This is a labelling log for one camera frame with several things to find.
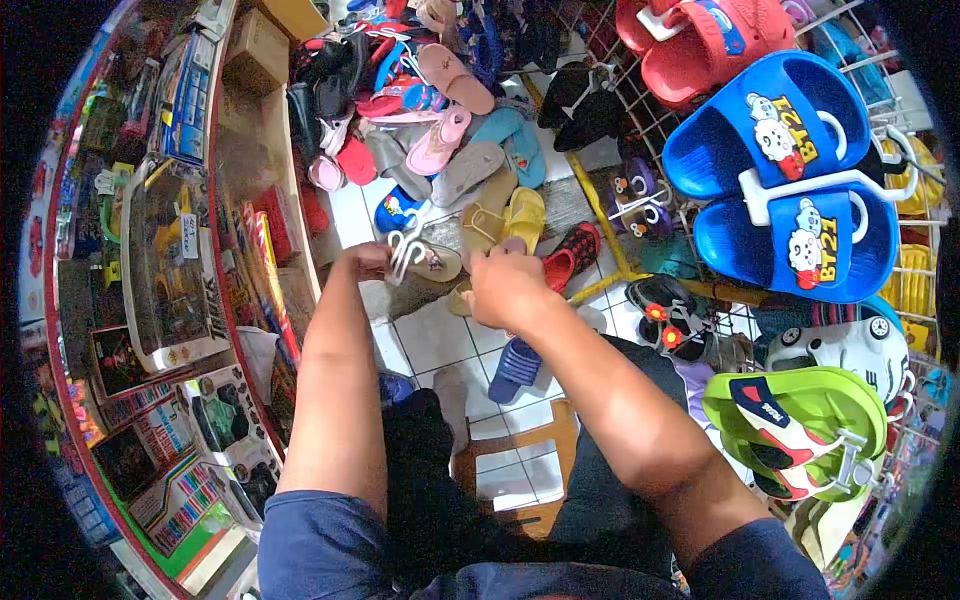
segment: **red sandal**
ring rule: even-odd
[[[586,221],[569,230],[549,256],[543,259],[546,284],[558,294],[564,292],[571,278],[596,262],[600,253],[600,232]]]

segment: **hand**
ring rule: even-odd
[[[390,269],[391,254],[386,244],[364,242],[347,248],[341,252],[340,258],[351,263],[357,281],[382,281]]]
[[[536,256],[507,253],[494,246],[490,256],[470,255],[472,291],[464,292],[473,318],[481,324],[517,332],[536,318],[545,302],[563,298],[547,287],[543,262]]]

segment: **price tag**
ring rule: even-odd
[[[180,233],[183,258],[200,258],[197,246],[197,215],[190,212],[180,214]]]

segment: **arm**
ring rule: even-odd
[[[365,500],[386,518],[387,467],[370,323],[359,281],[383,278],[389,248],[344,250],[330,271],[300,357],[293,432],[277,492]]]
[[[546,287],[538,258],[496,247],[470,264],[473,317],[543,358],[617,478],[651,501],[683,566],[769,516],[696,422]]]

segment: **sandal with red flowers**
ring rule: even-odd
[[[625,294],[630,304],[643,311],[638,344],[687,361],[709,358],[715,340],[713,324],[697,316],[696,300],[679,281],[654,274],[631,283]]]
[[[549,256],[543,259],[546,284],[558,294],[564,292],[570,279],[597,261],[600,253],[600,232],[586,221],[569,230]]]

